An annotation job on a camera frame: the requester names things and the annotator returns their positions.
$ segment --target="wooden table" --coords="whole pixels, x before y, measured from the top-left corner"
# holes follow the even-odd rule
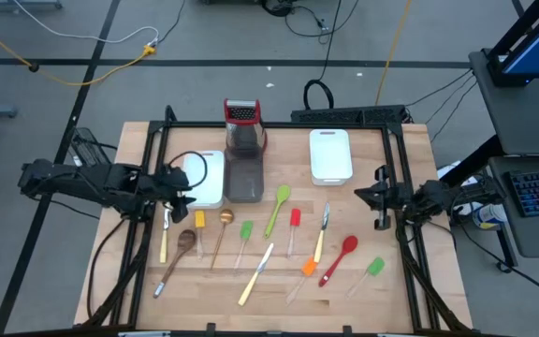
[[[116,162],[138,165],[143,154],[148,123],[126,123]],[[404,125],[404,139],[415,189],[427,179],[437,179],[427,128],[424,125]],[[386,162],[380,131],[349,130],[353,156],[353,178],[343,186],[320,187],[312,184],[309,155],[309,129],[268,129],[268,147],[264,157],[265,193],[256,204],[230,204],[235,222],[226,233],[210,271],[211,253],[220,230],[219,210],[206,211],[207,226],[203,232],[205,256],[197,260],[196,249],[188,252],[178,264],[159,299],[153,298],[169,261],[176,252],[177,238],[186,228],[194,228],[191,214],[179,224],[171,224],[168,233],[168,263],[159,262],[163,225],[162,207],[156,208],[153,238],[143,286],[137,328],[140,330],[204,330],[207,323],[216,323],[218,330],[282,330],[282,331],[342,331],[350,325],[353,332],[411,332],[409,304],[403,278],[401,253],[394,230],[376,231],[373,212],[353,190],[374,184],[373,172]],[[398,160],[393,140],[395,162]],[[166,162],[186,150],[224,150],[223,128],[172,128]],[[397,176],[401,180],[400,168]],[[271,238],[263,232],[274,207],[275,193],[280,184],[292,188],[290,199],[283,205]],[[312,255],[326,201],[330,203],[329,225],[324,253],[316,272],[300,290],[290,306],[285,297],[301,277],[300,268]],[[301,209],[301,225],[296,233],[295,256],[285,257],[289,238],[289,217],[292,208]],[[104,210],[95,237],[94,251],[114,227],[119,215]],[[251,240],[247,243],[240,272],[233,271],[240,249],[240,225],[245,220],[255,222]],[[444,216],[434,222],[448,227]],[[124,225],[106,244],[97,260],[93,308],[96,308],[115,285],[124,249]],[[431,225],[423,227],[424,242],[430,264],[431,280],[450,309],[460,321],[471,326],[471,318],[460,278],[457,254],[449,233]],[[340,253],[342,240],[350,234],[359,238],[356,251],[346,256],[328,284],[318,287],[319,277]],[[266,270],[258,278],[247,303],[240,307],[240,293],[251,278],[268,244],[275,243]],[[347,299],[346,291],[364,273],[377,256],[386,262],[384,270],[371,277]],[[85,278],[76,322],[86,320]],[[422,323],[428,326],[425,296],[416,284]],[[123,318],[127,318],[132,286],[125,292]]]

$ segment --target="gray floor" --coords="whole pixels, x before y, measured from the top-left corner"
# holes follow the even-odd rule
[[[187,0],[182,19],[153,59],[323,59],[326,46],[313,38],[292,35],[276,19],[248,2],[218,0],[202,6]],[[347,13],[353,1],[343,1]],[[64,32],[98,35],[110,0],[64,1],[62,11],[36,11],[44,23]],[[335,1],[302,0],[331,25]],[[122,0],[110,37],[120,37],[150,24],[164,32],[180,1]],[[361,1],[351,21],[336,35],[332,59],[384,61],[404,7],[403,0]],[[467,62],[467,53],[495,43],[517,18],[510,0],[421,0],[411,7],[395,60]],[[306,13],[290,18],[300,30],[314,32]],[[150,36],[143,33],[120,45],[107,45],[103,59],[133,58]],[[0,38],[18,53],[36,58],[83,58],[93,54],[93,41],[61,39],[43,31],[22,14],[0,13]],[[8,58],[0,50],[0,58]],[[81,81],[86,66],[47,66],[59,77]],[[100,66],[96,75],[109,67]],[[125,121],[161,119],[171,104],[181,120],[222,120],[225,97],[259,98],[264,119],[286,121],[302,108],[302,88],[318,76],[317,67],[264,66],[136,66],[114,74],[90,89],[79,125],[93,130],[101,141],[114,143]],[[392,68],[382,92],[382,104],[409,103],[461,74],[462,69]],[[329,68],[325,82],[336,105],[372,105],[382,69]],[[419,123],[442,104],[456,87],[413,106]],[[52,159],[74,106],[78,89],[64,87],[20,66],[0,66],[0,103],[13,103],[16,119],[0,119],[0,301],[5,293],[36,204],[18,193],[22,163]],[[452,99],[431,122],[430,134],[443,124],[460,97]],[[311,92],[312,105],[326,105]],[[434,141],[438,165],[461,159],[493,134],[479,91],[470,92],[443,133]],[[67,201],[98,213],[88,202]],[[51,205],[7,332],[69,327],[95,234],[95,220]],[[498,252],[492,233],[472,231]],[[493,262],[456,232],[459,263],[473,322],[483,331],[517,336],[539,335],[539,289],[515,275],[499,273]],[[539,279],[539,259],[521,259],[521,269]]]

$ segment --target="yellow cable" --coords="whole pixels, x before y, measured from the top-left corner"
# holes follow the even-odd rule
[[[407,0],[407,4],[404,6],[404,13],[402,14],[401,21],[399,22],[399,27],[397,28],[397,32],[394,35],[394,40],[392,40],[392,47],[390,47],[390,54],[388,55],[386,66],[384,67],[384,72],[382,73],[380,86],[378,86],[378,95],[375,97],[375,105],[378,105],[378,103],[380,102],[380,94],[382,93],[382,86],[384,85],[384,80],[386,79],[386,73],[388,72],[390,61],[392,61],[392,58],[394,57],[394,50],[397,49],[397,43],[399,43],[399,36],[401,35],[402,27],[404,26],[404,22],[407,20],[407,15],[409,14],[409,8],[411,7],[411,1],[412,0]]]
[[[14,58],[16,58],[18,61],[22,62],[23,64],[25,64],[26,66],[32,66],[32,64],[28,61],[26,61],[24,58],[22,58],[18,53],[16,53],[15,51],[13,51],[10,47],[6,46],[5,43],[3,43],[1,40],[0,40],[0,47],[3,48],[5,51],[7,51],[10,55],[14,56]],[[53,76],[52,74],[50,74],[49,72],[45,71],[45,70],[39,70],[37,73],[45,76],[46,78],[50,79],[50,80],[53,80],[53,81],[56,81],[58,83],[62,83],[64,85],[69,85],[69,86],[85,86],[85,85],[91,85],[91,84],[95,84],[99,81],[102,81],[104,79],[106,79],[107,77],[109,77],[109,75],[113,74],[114,72],[120,70],[120,69],[124,69],[124,68],[127,68],[135,63],[137,63],[138,61],[142,60],[143,58],[145,58],[146,56],[149,56],[151,54],[155,53],[155,48],[154,47],[151,47],[149,45],[146,45],[145,46],[145,50],[142,52],[142,54],[137,57],[135,60],[133,61],[130,61],[128,62],[127,64],[123,65],[123,66],[117,66],[115,68],[113,68],[112,70],[110,70],[107,74],[101,76],[100,78],[98,79],[94,79],[92,81],[88,81],[88,82],[68,82],[68,81],[64,81],[64,80],[61,80],[55,76]]]

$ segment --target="red ladle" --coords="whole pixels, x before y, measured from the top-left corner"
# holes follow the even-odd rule
[[[345,255],[353,252],[355,248],[357,248],[357,244],[358,244],[358,240],[357,240],[357,237],[354,235],[351,235],[347,237],[346,239],[344,239],[344,241],[342,242],[341,254],[338,256],[336,261],[332,263],[332,266],[328,269],[328,271],[326,271],[324,276],[322,276],[322,278],[319,280],[319,286],[324,286],[328,282],[329,278],[332,276],[332,273],[334,273],[334,271],[336,270],[336,267],[338,267],[338,264],[341,262],[342,258]]]

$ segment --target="gold spoon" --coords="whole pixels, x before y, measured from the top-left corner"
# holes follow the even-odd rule
[[[217,243],[215,244],[215,251],[213,252],[213,258],[211,259],[210,270],[213,269],[213,263],[217,257],[217,252],[220,250],[220,243],[222,243],[222,237],[224,236],[224,229],[226,225],[229,225],[234,221],[234,213],[230,210],[222,210],[220,212],[220,222],[222,223],[222,231],[220,231],[220,236],[217,238]]]
[[[196,240],[197,235],[194,231],[190,229],[186,229],[182,233],[180,233],[180,236],[178,237],[178,250],[176,251],[176,256],[174,257],[172,263],[169,264],[169,267],[166,270],[164,277],[162,277],[159,286],[157,286],[157,289],[153,294],[154,299],[157,299],[161,294],[161,291],[164,290],[164,286],[166,286],[166,283],[168,282],[168,277],[174,271],[174,267],[176,267],[178,260],[184,255],[184,253],[188,252],[189,250],[191,250],[191,248],[193,248],[193,246],[195,246]]]

